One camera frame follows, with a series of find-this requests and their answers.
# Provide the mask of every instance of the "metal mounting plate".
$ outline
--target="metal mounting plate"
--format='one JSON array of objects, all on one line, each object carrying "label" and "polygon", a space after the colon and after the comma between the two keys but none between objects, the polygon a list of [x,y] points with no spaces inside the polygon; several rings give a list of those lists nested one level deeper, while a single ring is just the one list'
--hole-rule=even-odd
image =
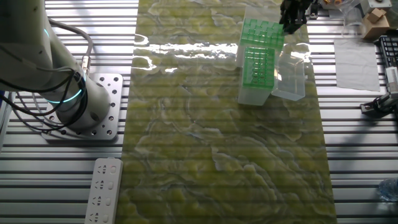
[{"label": "metal mounting plate", "polygon": [[[119,123],[119,112],[121,106],[121,96],[123,90],[123,77],[120,74],[106,74],[97,73],[90,74],[92,80],[103,85],[108,91],[111,98],[111,106],[105,119],[100,122],[97,126],[87,129],[82,132],[76,132],[69,128],[63,128],[58,131],[51,131],[48,134],[42,133],[44,139],[48,141],[64,141],[64,140],[83,140],[83,141],[111,141],[118,133]],[[53,107],[49,103],[47,110],[51,110]],[[59,123],[56,113],[52,113],[46,116],[48,119],[52,118],[52,121]]]}]

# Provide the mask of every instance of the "plastic bottle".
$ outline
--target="plastic bottle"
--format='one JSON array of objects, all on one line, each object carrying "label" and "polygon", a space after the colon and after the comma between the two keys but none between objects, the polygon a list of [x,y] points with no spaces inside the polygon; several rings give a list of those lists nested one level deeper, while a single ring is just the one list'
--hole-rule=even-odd
[{"label": "plastic bottle", "polygon": [[398,178],[386,179],[379,184],[380,198],[388,202],[398,202]]}]

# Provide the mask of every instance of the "power outlet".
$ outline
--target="power outlet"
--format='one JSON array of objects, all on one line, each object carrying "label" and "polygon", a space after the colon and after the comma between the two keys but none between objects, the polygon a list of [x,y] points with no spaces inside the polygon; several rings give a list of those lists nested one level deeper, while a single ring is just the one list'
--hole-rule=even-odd
[{"label": "power outlet", "polygon": [[93,205],[96,205],[96,206],[101,206],[101,202],[102,202],[101,196],[99,196],[99,197],[93,197],[93,198],[91,199],[91,203],[92,203]]},{"label": "power outlet", "polygon": [[120,159],[97,159],[85,224],[114,223],[123,163]]},{"label": "power outlet", "polygon": [[96,181],[94,184],[94,188],[99,190],[104,189],[104,181],[103,180]]},{"label": "power outlet", "polygon": [[100,215],[99,213],[91,213],[88,217],[88,220],[90,221],[90,223],[98,223],[98,220],[100,219]]}]

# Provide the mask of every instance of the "power strip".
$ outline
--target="power strip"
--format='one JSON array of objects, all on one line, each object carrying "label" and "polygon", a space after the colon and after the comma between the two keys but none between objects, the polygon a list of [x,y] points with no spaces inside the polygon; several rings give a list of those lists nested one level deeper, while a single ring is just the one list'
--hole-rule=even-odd
[{"label": "power strip", "polygon": [[398,92],[398,70],[397,67],[386,68],[387,89],[390,93]]},{"label": "power strip", "polygon": [[95,161],[85,224],[114,223],[122,168],[120,159]]}]

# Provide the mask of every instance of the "transparent plastic box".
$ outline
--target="transparent plastic box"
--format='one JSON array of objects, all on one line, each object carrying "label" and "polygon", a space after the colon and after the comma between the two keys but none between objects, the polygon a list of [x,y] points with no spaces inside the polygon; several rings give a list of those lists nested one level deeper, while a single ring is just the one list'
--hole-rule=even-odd
[{"label": "transparent plastic box", "polygon": [[236,66],[242,67],[244,49],[259,47],[282,51],[284,46],[283,25],[279,24],[280,14],[264,7],[246,7],[244,13],[241,38],[236,53]]},{"label": "transparent plastic box", "polygon": [[297,101],[305,96],[304,60],[274,49],[246,47],[238,103],[262,106],[269,95]]},{"label": "transparent plastic box", "polygon": [[263,105],[274,89],[275,50],[246,47],[238,103]]},{"label": "transparent plastic box", "polygon": [[304,60],[281,54],[277,65],[274,96],[297,101],[305,96]]}]

